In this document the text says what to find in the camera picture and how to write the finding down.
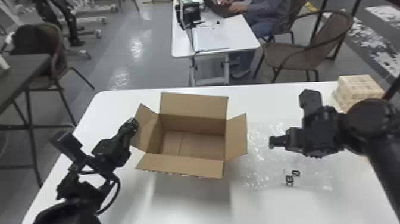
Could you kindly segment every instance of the backpack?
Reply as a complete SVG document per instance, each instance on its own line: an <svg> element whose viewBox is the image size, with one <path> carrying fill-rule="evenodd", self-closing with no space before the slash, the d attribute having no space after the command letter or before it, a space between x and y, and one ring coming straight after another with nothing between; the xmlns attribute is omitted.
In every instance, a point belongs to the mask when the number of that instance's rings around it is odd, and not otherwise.
<svg viewBox="0 0 400 224"><path fill-rule="evenodd" d="M22 25L12 36L14 48L10 55L24 54L49 54L53 56L54 50L49 40L50 36L35 25ZM50 76L50 66L41 76Z"/></svg>

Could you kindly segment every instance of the jeans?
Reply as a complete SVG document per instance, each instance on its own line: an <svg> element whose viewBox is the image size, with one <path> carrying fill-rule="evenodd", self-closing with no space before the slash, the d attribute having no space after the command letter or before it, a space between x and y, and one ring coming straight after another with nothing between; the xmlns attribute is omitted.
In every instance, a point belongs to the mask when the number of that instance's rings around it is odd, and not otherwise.
<svg viewBox="0 0 400 224"><path fill-rule="evenodd" d="M271 18L259 18L256 15L247 13L243 16L257 39L269 36L271 34L273 28L273 22ZM255 51L238 52L231 54L230 58L240 57L240 70L245 71L250 69L254 54Z"/></svg>
<svg viewBox="0 0 400 224"><path fill-rule="evenodd" d="M78 30L76 24L76 17L72 15L70 9L68 9L66 0L50 0L64 15L65 21L67 22L68 29L70 30L69 40L74 41L78 39ZM35 8L37 13L42 17L44 22L52 23L63 30L63 26L58 22L57 16L53 12L53 9L49 5L47 0L34 0Z"/></svg>

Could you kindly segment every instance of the table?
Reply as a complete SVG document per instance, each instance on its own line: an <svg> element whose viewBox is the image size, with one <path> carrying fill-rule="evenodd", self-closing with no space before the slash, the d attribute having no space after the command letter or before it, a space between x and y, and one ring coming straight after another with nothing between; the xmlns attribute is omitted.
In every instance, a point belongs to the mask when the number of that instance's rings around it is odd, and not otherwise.
<svg viewBox="0 0 400 224"><path fill-rule="evenodd" d="M189 59L189 76L193 86L209 85L213 83L229 84L229 53L238 51L250 51L260 47L260 43L254 36L249 25L242 15L223 19L211 11L202 11L201 19L221 29L227 35L226 41L228 49L220 51L194 53L189 38L184 30L182 30L176 20L176 12L174 6L178 3L174 0L172 3L172 47L171 53L174 58ZM224 58L224 76L212 79L196 80L196 60L204 60L215 57Z"/></svg>
<svg viewBox="0 0 400 224"><path fill-rule="evenodd" d="M305 88L321 91L324 103L328 103L336 87L336 82L315 82L100 92L92 100L74 135L82 142L82 150L90 154L100 139L112 137L123 122L135 115L140 103L157 112L161 92L180 92L227 95L227 117L247 113L249 133L254 133L260 125L268 136L277 134L277 129L301 125L298 95ZM310 179L309 187L290 188L282 184L285 179L283 167L267 156L304 157L284 149L265 150L260 154L263 157L257 157L252 142L249 141L248 155L226 164L223 179L198 179L135 170L144 153L131 147L132 156L124 167L115 171L122 183L120 195L99 217L102 224L398 223L373 169L361 157L344 151L323 160L307 160L320 162L320 169L329 175L320 178L330 181L332 189L313 187L311 181L316 186L326 184L319 178ZM265 164L265 167L252 167L248 159L253 159L258 165ZM56 186L70 165L66 156L59 157L26 213L24 224L31 224L40 211L57 203ZM272 182L270 187L258 189L245 184L243 173L261 174L261 171L274 167L282 176L279 184L273 185ZM82 180L94 185L103 181L96 175L87 175Z"/></svg>
<svg viewBox="0 0 400 224"><path fill-rule="evenodd" d="M0 74L0 114L50 65L48 54L4 56L4 59L11 68L7 74Z"/></svg>
<svg viewBox="0 0 400 224"><path fill-rule="evenodd" d="M5 74L0 75L0 114L14 104L19 116L23 121L23 125L0 125L0 131L10 130L28 130L30 149L32 154L32 164L16 165L16 166L0 166L0 170L8 169L33 169L35 171L37 184L42 185L42 180L38 171L36 159L36 144L33 135L32 114L30 112L30 97L28 85L36 76L42 74L50 65L51 58L48 54L33 54L33 55L15 55L5 56L5 61L10 65L10 69ZM15 103L17 97L25 92L27 114L25 119L22 111Z"/></svg>

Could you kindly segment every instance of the open cardboard box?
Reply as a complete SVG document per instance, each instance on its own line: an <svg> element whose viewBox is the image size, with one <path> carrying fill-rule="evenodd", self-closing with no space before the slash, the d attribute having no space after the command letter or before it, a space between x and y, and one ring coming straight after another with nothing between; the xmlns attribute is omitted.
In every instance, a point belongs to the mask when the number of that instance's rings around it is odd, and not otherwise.
<svg viewBox="0 0 400 224"><path fill-rule="evenodd" d="M247 153L246 114L226 119L228 97L162 93L160 113L141 104L131 145L137 169L222 178L224 162Z"/></svg>

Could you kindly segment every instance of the person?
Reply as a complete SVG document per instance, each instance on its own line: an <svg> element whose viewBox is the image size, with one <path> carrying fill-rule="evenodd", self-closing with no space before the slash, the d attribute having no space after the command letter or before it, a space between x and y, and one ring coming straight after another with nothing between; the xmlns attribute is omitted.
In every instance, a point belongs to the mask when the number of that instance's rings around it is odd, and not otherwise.
<svg viewBox="0 0 400 224"><path fill-rule="evenodd" d="M66 0L50 0L64 15L65 21L68 25L68 30L70 31L70 36L68 38L71 46L82 46L85 44L78 38L78 28L76 24L76 17L71 13L71 5ZM33 0L37 13L40 15L43 21L47 23L52 23L63 30L63 26L57 19L57 16L53 12L48 0Z"/></svg>
<svg viewBox="0 0 400 224"><path fill-rule="evenodd" d="M231 4L233 1L235 0L222 0L220 4ZM255 37L258 39L270 36L274 23L282 17L289 15L290 0L252 0L249 5L231 4L229 11L232 13L242 13ZM236 71L231 74L231 77L239 79L249 74L254 54L255 51L231 54L230 61L237 61L239 63Z"/></svg>

